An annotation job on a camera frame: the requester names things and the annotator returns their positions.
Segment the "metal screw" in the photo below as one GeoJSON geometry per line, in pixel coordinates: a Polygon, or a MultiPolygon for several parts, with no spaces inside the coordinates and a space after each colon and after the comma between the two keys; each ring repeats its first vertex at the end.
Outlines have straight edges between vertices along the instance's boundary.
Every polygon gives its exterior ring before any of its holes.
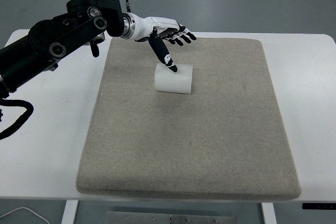
{"type": "Polygon", "coordinates": [[[100,16],[100,11],[97,8],[89,8],[88,13],[91,17],[97,17],[100,16]]]}
{"type": "Polygon", "coordinates": [[[98,29],[104,30],[107,28],[107,23],[102,17],[96,17],[93,22],[98,29]]]}
{"type": "Polygon", "coordinates": [[[65,18],[65,19],[63,19],[62,23],[67,26],[67,25],[69,25],[70,20],[68,18],[65,18]]]}
{"type": "Polygon", "coordinates": [[[66,54],[66,49],[60,43],[52,43],[49,47],[49,51],[52,56],[59,59],[62,58],[66,54]]]}

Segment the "gray felt pad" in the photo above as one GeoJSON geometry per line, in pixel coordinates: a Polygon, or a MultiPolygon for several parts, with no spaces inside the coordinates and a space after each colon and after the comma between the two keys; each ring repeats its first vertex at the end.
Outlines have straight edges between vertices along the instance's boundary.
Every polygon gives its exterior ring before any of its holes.
{"type": "Polygon", "coordinates": [[[77,177],[82,193],[282,200],[300,186],[261,42],[167,44],[191,94],[157,92],[148,42],[114,38],[77,177]]]}

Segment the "white cable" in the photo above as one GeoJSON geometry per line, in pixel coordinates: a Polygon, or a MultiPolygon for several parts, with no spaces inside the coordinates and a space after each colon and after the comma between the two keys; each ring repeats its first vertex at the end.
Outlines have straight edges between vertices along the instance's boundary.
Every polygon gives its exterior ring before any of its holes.
{"type": "Polygon", "coordinates": [[[32,212],[32,213],[35,214],[37,217],[41,218],[41,219],[44,220],[46,223],[50,224],[50,222],[49,222],[47,219],[43,218],[41,215],[35,213],[34,211],[32,211],[31,209],[29,209],[29,208],[27,208],[27,207],[19,207],[19,208],[16,208],[16,209],[14,209],[14,210],[12,210],[12,211],[10,211],[10,212],[4,214],[4,215],[1,215],[1,216],[0,216],[0,219],[3,218],[3,217],[5,217],[5,216],[7,216],[7,215],[10,215],[12,212],[15,212],[15,211],[20,210],[20,209],[26,209],[26,210],[32,212]]]}

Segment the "white table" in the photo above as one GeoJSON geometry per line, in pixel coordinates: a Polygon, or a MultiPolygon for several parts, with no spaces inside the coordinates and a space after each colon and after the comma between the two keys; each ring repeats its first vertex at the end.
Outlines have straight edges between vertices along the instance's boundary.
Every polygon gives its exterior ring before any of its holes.
{"type": "MultiPolygon", "coordinates": [[[[14,32],[7,44],[27,33],[14,32]]],[[[295,201],[336,201],[333,39],[304,34],[195,35],[262,42],[302,188],[295,201]]],[[[35,110],[18,132],[0,141],[0,198],[126,200],[76,190],[77,169],[110,39],[100,44],[98,58],[92,57],[89,47],[81,47],[62,60],[57,70],[43,72],[10,95],[9,99],[31,102],[35,110]]],[[[3,107],[0,130],[22,112],[3,107]]]]}

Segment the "robot finger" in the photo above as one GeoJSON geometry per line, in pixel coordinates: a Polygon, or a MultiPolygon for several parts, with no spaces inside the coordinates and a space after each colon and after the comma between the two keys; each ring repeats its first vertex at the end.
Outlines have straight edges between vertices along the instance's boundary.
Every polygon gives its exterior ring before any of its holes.
{"type": "Polygon", "coordinates": [[[189,40],[189,38],[186,37],[185,35],[182,35],[181,38],[184,39],[184,41],[187,42],[188,44],[191,43],[191,40],[189,40]]]}
{"type": "Polygon", "coordinates": [[[190,39],[196,40],[195,35],[193,35],[190,31],[187,33],[187,35],[189,36],[190,39]]]}
{"type": "Polygon", "coordinates": [[[182,41],[180,41],[179,39],[174,39],[174,41],[175,41],[179,46],[183,46],[182,41]]]}

